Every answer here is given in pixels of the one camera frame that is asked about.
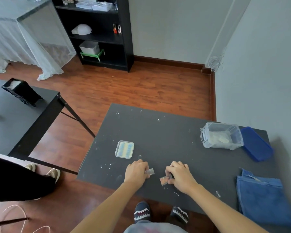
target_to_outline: black desk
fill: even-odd
[[[117,189],[124,181],[129,163],[142,158],[154,168],[155,175],[146,180],[137,195],[147,199],[165,202],[185,209],[204,213],[187,195],[173,185],[161,186],[159,177],[165,176],[165,167],[172,161],[189,164],[190,171],[198,183],[208,191],[221,196],[221,200],[238,210],[236,176],[241,167],[256,176],[279,178],[275,159],[254,162],[242,148],[204,148],[199,129],[207,120],[184,117],[169,113],[140,109],[131,106],[111,104],[97,137],[95,138],[77,179],[103,187]],[[267,132],[256,129],[267,142]],[[118,141],[135,144],[131,159],[115,156]],[[275,227],[280,232],[286,229]]]
[[[78,172],[29,157],[29,155],[58,114],[62,113],[61,110],[64,107],[74,117],[66,114],[67,116],[79,121],[95,137],[93,132],[66,103],[60,92],[32,87],[43,97],[43,100],[39,100],[36,107],[33,107],[25,105],[18,98],[2,89],[1,86],[5,82],[0,80],[0,154],[78,174]]]

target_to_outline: white mesh canopy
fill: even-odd
[[[0,0],[0,72],[8,61],[40,67],[38,80],[62,74],[76,52],[50,0]]]

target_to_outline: shoe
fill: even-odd
[[[134,213],[134,220],[135,223],[139,222],[140,220],[151,221],[150,206],[147,202],[142,201],[137,204]]]
[[[29,169],[30,171],[36,171],[36,165],[34,163],[27,164],[25,168]]]
[[[187,215],[187,211],[186,210],[184,211],[181,208],[176,207],[176,206],[172,208],[170,215],[178,219],[183,224],[187,224],[187,222],[189,221],[189,216]]]
[[[55,183],[56,183],[60,177],[60,170],[53,168],[46,174],[46,176],[51,176],[55,178],[56,179]]]

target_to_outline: container handle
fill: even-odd
[[[205,143],[204,135],[203,135],[203,128],[200,128],[199,135],[200,135],[200,139],[202,140],[202,143]]]

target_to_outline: blue lid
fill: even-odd
[[[254,161],[264,161],[270,158],[274,150],[251,127],[241,129],[244,139],[244,149]]]

